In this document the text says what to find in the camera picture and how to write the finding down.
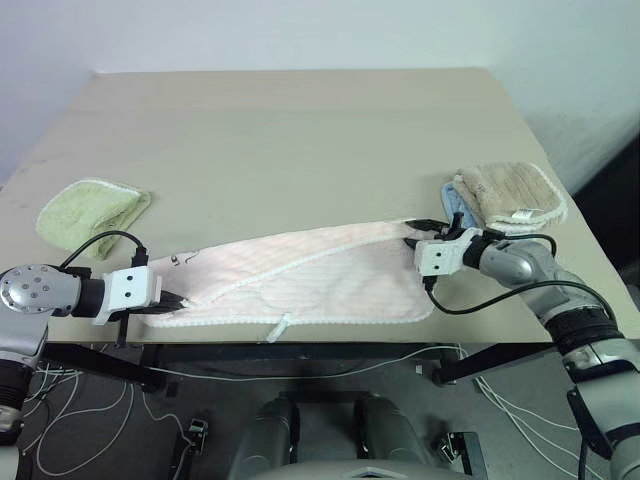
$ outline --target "green towel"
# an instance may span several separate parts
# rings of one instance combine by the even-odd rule
[[[73,251],[98,233],[126,230],[150,203],[148,192],[130,185],[85,178],[47,203],[36,221],[36,232],[52,245]],[[118,238],[98,240],[83,254],[104,260]]]

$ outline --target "folded towel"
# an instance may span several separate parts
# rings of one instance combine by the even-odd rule
[[[567,218],[560,190],[536,165],[495,163],[465,168],[453,186],[476,222],[505,233],[530,233]]]
[[[69,185],[45,205],[36,221],[36,232],[56,247],[75,250],[98,233],[126,230],[150,203],[148,192],[85,178]],[[118,238],[98,240],[83,254],[104,260]]]
[[[164,289],[184,309],[142,316],[153,327],[271,324],[274,342],[308,324],[400,324],[433,310],[404,237],[404,222],[321,228],[154,260]]]
[[[442,197],[442,205],[444,211],[447,214],[449,222],[453,220],[453,214],[456,212],[462,212],[462,228],[477,227],[479,223],[483,223],[482,220],[476,221],[473,211],[467,206],[464,199],[460,196],[456,189],[453,187],[453,182],[445,183],[440,191]]]

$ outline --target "beige towel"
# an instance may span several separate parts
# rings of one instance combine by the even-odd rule
[[[453,186],[478,225],[506,233],[531,233],[567,218],[567,202],[531,163],[494,163],[465,168]]]

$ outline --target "beige table surface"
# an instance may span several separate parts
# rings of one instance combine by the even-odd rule
[[[268,234],[397,218],[444,219],[440,187],[456,169],[527,161],[561,185],[506,92],[485,71],[304,71],[113,74],[94,78],[21,163],[0,193],[4,269],[58,263],[44,243],[40,209],[90,176],[152,192],[130,231],[152,257]],[[640,338],[640,317],[572,201],[546,233],[558,261],[600,291],[621,330]],[[95,273],[127,267],[129,242]],[[478,272],[439,283],[445,305],[474,305],[503,291]],[[269,325],[150,329],[134,342],[262,341]],[[52,341],[111,341],[114,325],[56,318]],[[282,341],[548,341],[517,298],[474,315],[436,312],[393,326],[296,326]]]

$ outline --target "white wall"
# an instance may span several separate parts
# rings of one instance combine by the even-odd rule
[[[637,0],[0,0],[0,181],[92,71],[483,66],[574,191],[640,128],[638,19]]]

